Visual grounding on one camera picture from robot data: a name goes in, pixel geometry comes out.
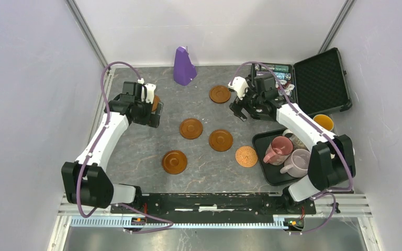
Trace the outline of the wooden coaster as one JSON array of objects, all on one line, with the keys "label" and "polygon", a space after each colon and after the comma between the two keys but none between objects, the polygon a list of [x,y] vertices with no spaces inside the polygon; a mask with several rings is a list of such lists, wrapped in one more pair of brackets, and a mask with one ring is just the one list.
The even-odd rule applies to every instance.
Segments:
[{"label": "wooden coaster", "polygon": [[160,103],[160,98],[158,95],[155,95],[154,99],[153,99],[153,104],[152,104],[152,112],[155,112],[157,110],[159,103]]},{"label": "wooden coaster", "polygon": [[231,92],[226,86],[217,85],[209,91],[209,98],[217,104],[227,102],[231,97]]},{"label": "wooden coaster", "polygon": [[224,129],[213,131],[208,139],[210,147],[217,152],[229,150],[233,145],[232,134]]},{"label": "wooden coaster", "polygon": [[179,132],[183,138],[193,140],[201,136],[203,125],[198,119],[188,118],[181,122]]},{"label": "wooden coaster", "polygon": [[177,175],[186,169],[187,157],[179,150],[172,150],[163,156],[161,164],[168,174]]}]

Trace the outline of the woven round coaster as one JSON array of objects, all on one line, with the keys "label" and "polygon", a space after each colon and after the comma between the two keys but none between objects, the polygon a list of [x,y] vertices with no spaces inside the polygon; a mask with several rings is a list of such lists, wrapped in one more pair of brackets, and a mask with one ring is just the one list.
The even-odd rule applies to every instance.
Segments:
[{"label": "woven round coaster", "polygon": [[235,159],[237,163],[246,168],[253,167],[258,162],[256,151],[250,146],[242,146],[236,150]]}]

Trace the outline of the dark pink mug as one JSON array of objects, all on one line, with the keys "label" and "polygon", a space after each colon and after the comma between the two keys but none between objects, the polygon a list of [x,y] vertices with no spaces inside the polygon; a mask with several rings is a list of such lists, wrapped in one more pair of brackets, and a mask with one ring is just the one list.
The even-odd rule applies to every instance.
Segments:
[{"label": "dark pink mug", "polygon": [[275,137],[269,144],[263,162],[271,165],[283,164],[293,152],[293,144],[284,136]]}]

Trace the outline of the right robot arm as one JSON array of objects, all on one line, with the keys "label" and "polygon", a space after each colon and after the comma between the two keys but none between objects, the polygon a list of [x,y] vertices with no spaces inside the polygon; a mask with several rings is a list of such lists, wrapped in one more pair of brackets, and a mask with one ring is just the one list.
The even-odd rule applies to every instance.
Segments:
[{"label": "right robot arm", "polygon": [[[308,168],[308,174],[288,187],[288,195],[281,199],[283,210],[287,213],[295,213],[302,207],[302,201],[307,198],[315,200],[327,193],[352,191],[353,175],[343,156],[343,151],[335,143],[337,136],[314,122],[299,108],[298,104],[292,103],[281,81],[276,75],[273,76],[287,102],[286,104],[282,102],[275,104],[276,121],[290,129],[311,153],[318,153],[311,155],[309,161],[311,166]],[[318,173],[325,170],[329,170],[332,174],[337,172],[338,164],[332,162],[330,146],[334,148],[335,154],[340,158],[341,165],[347,175],[346,178],[342,178],[336,184],[347,180],[349,185],[346,188],[332,187],[331,182],[325,183],[327,175]]]}]

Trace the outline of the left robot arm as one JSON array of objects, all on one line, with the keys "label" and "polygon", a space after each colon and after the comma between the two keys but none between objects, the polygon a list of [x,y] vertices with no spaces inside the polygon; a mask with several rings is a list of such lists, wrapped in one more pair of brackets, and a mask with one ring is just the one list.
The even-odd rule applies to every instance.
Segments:
[{"label": "left robot arm", "polygon": [[66,162],[61,175],[67,201],[82,206],[106,208],[123,203],[131,213],[143,208],[139,187],[114,184],[106,174],[108,161],[120,137],[133,123],[157,128],[163,104],[155,100],[156,85],[124,82],[122,92],[109,101],[102,122],[85,150]]}]

